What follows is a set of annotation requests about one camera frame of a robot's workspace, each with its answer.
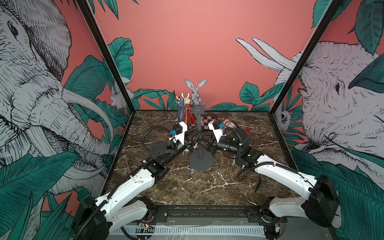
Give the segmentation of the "dark grey utensil rack stand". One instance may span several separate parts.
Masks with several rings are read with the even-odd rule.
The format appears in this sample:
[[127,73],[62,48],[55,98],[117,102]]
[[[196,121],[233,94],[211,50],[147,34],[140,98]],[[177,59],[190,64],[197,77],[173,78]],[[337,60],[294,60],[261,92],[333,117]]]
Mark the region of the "dark grey utensil rack stand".
[[207,171],[213,165],[213,155],[206,150],[204,141],[203,141],[203,128],[202,128],[202,114],[205,113],[206,108],[205,105],[198,103],[192,107],[192,113],[196,115],[196,143],[198,144],[198,150],[194,150],[189,158],[189,164],[196,171]]

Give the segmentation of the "cream utensil rack stand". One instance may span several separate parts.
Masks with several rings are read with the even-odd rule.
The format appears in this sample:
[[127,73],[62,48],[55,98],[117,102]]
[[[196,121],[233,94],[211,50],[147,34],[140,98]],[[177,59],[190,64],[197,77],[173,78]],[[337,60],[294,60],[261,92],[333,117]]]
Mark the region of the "cream utensil rack stand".
[[[184,98],[184,109],[185,109],[185,114],[184,114],[184,122],[187,124],[187,106],[191,105],[191,100],[190,100],[190,94],[188,94],[186,97],[184,96],[183,93],[181,93],[181,96]],[[179,105],[179,99],[180,97],[176,96],[176,103]]]

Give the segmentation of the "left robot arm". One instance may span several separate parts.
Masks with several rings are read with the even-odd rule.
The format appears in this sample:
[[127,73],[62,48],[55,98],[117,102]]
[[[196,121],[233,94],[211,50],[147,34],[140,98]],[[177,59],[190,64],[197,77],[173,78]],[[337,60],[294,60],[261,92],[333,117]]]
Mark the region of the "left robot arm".
[[143,219],[151,202],[139,197],[168,173],[167,164],[184,150],[193,151],[201,131],[171,133],[171,145],[155,142],[150,148],[142,147],[148,157],[133,173],[121,180],[109,193],[96,199],[87,197],[78,208],[72,223],[76,240],[105,240],[110,232],[124,225]]

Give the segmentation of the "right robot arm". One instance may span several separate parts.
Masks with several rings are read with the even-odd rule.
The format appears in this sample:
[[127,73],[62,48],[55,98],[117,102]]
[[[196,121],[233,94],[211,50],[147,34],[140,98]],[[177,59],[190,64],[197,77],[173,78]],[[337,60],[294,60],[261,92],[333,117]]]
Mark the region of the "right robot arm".
[[214,139],[209,150],[234,154],[234,164],[244,171],[267,176],[299,195],[292,200],[274,198],[268,204],[275,217],[307,218],[321,227],[331,227],[340,206],[332,180],[304,174],[285,166],[250,146],[250,136],[241,128],[209,125]]

